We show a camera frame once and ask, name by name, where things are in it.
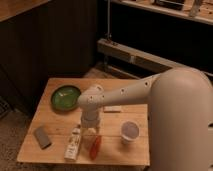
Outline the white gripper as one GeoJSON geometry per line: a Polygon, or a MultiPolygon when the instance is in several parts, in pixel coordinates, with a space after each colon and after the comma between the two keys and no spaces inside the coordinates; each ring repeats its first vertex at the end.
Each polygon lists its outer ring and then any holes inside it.
{"type": "Polygon", "coordinates": [[[100,115],[98,111],[82,112],[81,133],[84,134],[89,128],[93,128],[96,133],[100,130],[100,115]]]}

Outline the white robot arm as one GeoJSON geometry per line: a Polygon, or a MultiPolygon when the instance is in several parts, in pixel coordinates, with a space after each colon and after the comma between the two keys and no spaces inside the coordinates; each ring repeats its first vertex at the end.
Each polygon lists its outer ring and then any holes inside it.
{"type": "Polygon", "coordinates": [[[102,106],[146,104],[151,171],[213,171],[213,84],[198,69],[172,68],[126,87],[93,85],[80,95],[81,125],[102,106]]]}

